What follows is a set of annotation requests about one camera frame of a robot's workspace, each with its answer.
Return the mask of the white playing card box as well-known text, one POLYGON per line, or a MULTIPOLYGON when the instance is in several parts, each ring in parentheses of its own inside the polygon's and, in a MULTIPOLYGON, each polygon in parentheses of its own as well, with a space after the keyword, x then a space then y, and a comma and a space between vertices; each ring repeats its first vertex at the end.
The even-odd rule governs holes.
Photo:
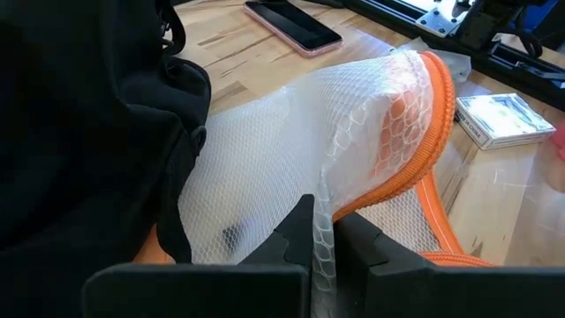
POLYGON ((457 97, 456 119, 481 150, 538 143, 555 132, 515 93, 457 97))

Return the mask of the white mesh pouch orange trim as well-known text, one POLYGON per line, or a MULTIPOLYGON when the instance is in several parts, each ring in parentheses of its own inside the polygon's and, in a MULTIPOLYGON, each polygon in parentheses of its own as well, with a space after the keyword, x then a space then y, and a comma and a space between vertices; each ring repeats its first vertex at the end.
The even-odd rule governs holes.
POLYGON ((359 216, 431 261, 475 265, 436 191, 432 168, 456 112, 442 52, 400 50, 319 69, 207 121, 207 141, 156 225, 145 263, 236 265, 277 242, 305 258, 305 313, 335 311, 334 223, 359 216))

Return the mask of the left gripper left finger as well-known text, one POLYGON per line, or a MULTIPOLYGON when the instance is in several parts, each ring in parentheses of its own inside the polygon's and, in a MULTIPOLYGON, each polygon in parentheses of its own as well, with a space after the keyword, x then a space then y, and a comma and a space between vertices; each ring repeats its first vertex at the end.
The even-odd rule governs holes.
POLYGON ((310 318, 311 194, 238 265, 142 265, 100 271, 83 288, 84 318, 310 318))

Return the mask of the clear plastic bag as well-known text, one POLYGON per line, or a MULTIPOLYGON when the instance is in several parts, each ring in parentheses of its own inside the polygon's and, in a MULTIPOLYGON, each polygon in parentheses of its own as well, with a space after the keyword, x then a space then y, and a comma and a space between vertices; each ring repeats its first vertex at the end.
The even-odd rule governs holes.
POLYGON ((471 74, 471 58, 469 56, 440 49, 432 49, 420 37, 389 50, 390 54, 401 50, 416 50, 418 52, 430 51, 440 57, 447 65, 452 80, 456 84, 464 83, 471 74))

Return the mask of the black rectangular phone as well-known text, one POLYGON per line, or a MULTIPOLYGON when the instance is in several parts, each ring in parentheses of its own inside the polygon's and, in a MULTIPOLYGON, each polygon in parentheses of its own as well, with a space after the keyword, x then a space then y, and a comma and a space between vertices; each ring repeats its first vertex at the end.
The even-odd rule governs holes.
POLYGON ((246 1, 244 10, 302 57, 337 49, 343 38, 287 0, 246 1))

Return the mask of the black aluminium table frame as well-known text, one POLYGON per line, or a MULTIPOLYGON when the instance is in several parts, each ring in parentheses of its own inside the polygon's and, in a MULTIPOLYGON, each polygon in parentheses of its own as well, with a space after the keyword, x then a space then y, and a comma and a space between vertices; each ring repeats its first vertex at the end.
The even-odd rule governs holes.
MULTIPOLYGON (((543 60, 542 56, 530 57, 514 35, 499 34, 486 50, 474 50, 462 45, 455 38, 456 32, 440 38, 416 26, 416 20, 441 0, 306 1, 332 8, 349 9, 407 37, 420 37, 434 49, 469 56, 473 69, 565 111, 565 68, 543 60)), ((457 2, 469 10, 473 0, 457 2)))

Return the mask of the blue box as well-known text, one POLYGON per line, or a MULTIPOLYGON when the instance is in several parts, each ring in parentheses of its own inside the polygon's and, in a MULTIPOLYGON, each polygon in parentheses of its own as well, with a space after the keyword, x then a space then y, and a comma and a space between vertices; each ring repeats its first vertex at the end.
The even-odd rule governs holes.
POLYGON ((535 29, 546 15, 552 10, 554 0, 545 0, 543 4, 530 4, 525 9, 523 27, 527 30, 535 29))

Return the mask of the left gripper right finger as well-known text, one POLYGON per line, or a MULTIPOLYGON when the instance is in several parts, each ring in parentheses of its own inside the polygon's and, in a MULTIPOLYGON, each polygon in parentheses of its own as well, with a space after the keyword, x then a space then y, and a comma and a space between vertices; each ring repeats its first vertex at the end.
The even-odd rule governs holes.
POLYGON ((564 268, 436 265, 356 213, 334 230, 344 318, 565 318, 564 268))

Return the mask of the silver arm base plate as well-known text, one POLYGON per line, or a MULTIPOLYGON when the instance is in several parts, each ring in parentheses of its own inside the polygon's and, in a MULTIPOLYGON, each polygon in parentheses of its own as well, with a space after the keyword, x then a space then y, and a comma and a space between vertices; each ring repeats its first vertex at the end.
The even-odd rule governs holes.
POLYGON ((445 38, 457 30, 467 11, 468 8, 457 0, 441 0, 416 20, 416 26, 429 34, 445 38))

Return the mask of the black backpack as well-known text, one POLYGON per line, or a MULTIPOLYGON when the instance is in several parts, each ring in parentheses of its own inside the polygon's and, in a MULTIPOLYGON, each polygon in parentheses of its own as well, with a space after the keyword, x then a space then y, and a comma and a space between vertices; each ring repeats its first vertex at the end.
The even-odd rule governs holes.
POLYGON ((0 0, 0 318, 81 318, 95 273, 191 260, 177 200, 211 82, 176 0, 0 0))

